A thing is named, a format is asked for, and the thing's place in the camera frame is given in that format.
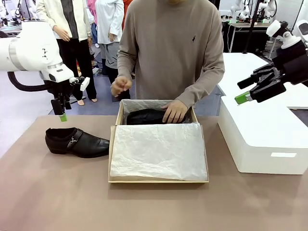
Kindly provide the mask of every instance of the white storage box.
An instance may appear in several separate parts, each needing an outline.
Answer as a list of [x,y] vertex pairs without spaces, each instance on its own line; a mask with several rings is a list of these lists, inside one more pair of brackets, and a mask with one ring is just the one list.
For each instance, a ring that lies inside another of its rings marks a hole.
[[[116,125],[111,127],[111,138],[110,138],[110,148],[109,148],[109,171],[108,177],[110,183],[207,183],[209,182],[208,178],[208,170],[207,170],[207,161],[206,154],[204,151],[204,159],[205,159],[205,169],[207,173],[206,180],[173,180],[173,179],[162,179],[162,178],[154,178],[154,177],[137,177],[137,176],[116,176],[113,177],[110,175],[111,173],[111,162],[114,152],[114,144],[115,144],[115,136],[116,136],[116,128],[118,125],[122,127],[125,126],[126,117],[132,111],[138,111],[146,108],[153,108],[159,110],[162,105],[165,105],[169,101],[144,101],[144,100],[122,100],[120,103],[119,113],[116,120]],[[195,116],[193,109],[190,109],[187,114],[188,120],[191,122],[198,122]]]
[[302,175],[308,168],[308,127],[285,106],[237,105],[223,96],[218,124],[240,172]]

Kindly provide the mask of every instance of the green object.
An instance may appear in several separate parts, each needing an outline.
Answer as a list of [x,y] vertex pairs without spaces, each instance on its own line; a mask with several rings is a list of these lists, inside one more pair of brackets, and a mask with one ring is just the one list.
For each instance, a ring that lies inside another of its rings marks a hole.
[[249,91],[247,91],[247,92],[245,92],[245,93],[243,93],[239,96],[236,96],[235,101],[237,102],[237,104],[240,105],[240,104],[247,102],[248,101],[247,95],[250,95]]
[[61,120],[61,122],[66,122],[67,121],[67,117],[66,117],[65,113],[63,115],[60,115],[60,120]]

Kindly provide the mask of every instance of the white jacket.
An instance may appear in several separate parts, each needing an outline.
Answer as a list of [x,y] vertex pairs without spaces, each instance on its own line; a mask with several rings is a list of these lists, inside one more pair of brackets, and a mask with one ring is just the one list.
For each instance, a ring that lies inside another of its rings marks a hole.
[[[70,37],[72,32],[63,14],[61,0],[37,0],[37,14],[40,20],[49,23],[51,28],[58,26],[66,30]],[[74,16],[77,24],[79,41],[88,39],[91,36],[91,28],[87,15],[87,6],[84,0],[73,0]]]
[[124,17],[123,0],[96,0],[97,40],[100,44],[112,43],[108,32],[116,35],[114,42],[122,37],[122,22]]

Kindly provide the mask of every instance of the mannequin hand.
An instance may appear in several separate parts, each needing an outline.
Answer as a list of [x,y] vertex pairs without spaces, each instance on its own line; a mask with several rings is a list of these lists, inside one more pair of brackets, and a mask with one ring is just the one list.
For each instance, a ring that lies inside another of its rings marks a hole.
[[92,46],[92,38],[91,37],[88,37],[88,44],[89,44],[89,47]]
[[174,100],[171,103],[163,106],[162,109],[167,109],[163,118],[163,123],[167,122],[168,124],[176,124],[178,122],[182,122],[185,114],[188,111],[187,106],[180,100]]
[[68,42],[70,40],[70,37],[68,35],[68,32],[58,26],[54,26],[52,28],[54,30],[54,32],[56,32],[60,38],[62,38],[64,41]]
[[108,38],[111,42],[115,41],[116,37],[117,37],[116,35],[108,33]]
[[111,84],[111,94],[115,97],[118,97],[120,93],[130,89],[132,82],[130,78],[119,76]]

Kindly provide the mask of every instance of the orange clothing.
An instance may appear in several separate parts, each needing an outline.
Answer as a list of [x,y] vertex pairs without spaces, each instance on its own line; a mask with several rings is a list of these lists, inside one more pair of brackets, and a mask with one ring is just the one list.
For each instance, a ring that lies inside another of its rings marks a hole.
[[124,18],[123,18],[123,22],[122,22],[122,30],[124,29],[124,22],[125,22],[125,17],[126,17],[127,8],[128,8],[128,6],[130,5],[130,3],[131,3],[132,1],[133,1],[133,0],[123,0],[123,2],[124,2]]

